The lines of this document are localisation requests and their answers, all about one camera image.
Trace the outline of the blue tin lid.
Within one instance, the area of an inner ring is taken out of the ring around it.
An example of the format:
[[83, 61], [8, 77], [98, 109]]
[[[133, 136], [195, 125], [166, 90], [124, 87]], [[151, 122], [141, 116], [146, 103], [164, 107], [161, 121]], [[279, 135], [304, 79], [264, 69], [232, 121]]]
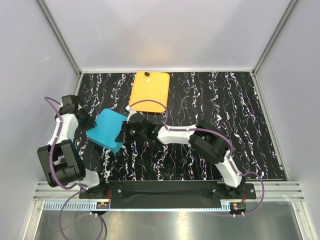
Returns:
[[123, 121], [127, 117], [111, 109], [104, 109], [96, 118], [96, 126], [86, 131], [89, 140], [103, 148], [123, 145], [123, 142], [116, 142], [120, 133]]

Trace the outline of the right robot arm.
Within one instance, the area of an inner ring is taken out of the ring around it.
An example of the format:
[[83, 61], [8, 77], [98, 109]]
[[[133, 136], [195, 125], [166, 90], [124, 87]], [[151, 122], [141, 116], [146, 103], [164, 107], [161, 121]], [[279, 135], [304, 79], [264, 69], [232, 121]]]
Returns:
[[129, 143], [142, 139], [154, 145], [180, 144], [191, 146], [207, 163], [220, 172], [226, 194], [239, 198], [245, 192], [246, 180], [233, 160], [233, 146], [206, 121], [190, 126], [153, 124], [140, 113], [134, 113], [121, 123], [116, 142]]

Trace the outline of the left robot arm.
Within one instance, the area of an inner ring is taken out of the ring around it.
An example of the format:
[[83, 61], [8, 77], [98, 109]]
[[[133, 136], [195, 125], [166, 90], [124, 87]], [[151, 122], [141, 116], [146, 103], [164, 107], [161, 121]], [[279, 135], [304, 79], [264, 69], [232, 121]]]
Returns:
[[55, 111], [55, 129], [49, 142], [37, 150], [45, 179], [52, 188], [71, 190], [80, 187], [81, 198], [103, 198], [108, 186], [97, 171], [88, 170], [74, 145], [76, 130], [88, 130], [95, 120], [82, 108], [76, 95], [66, 95], [61, 102], [45, 96]]

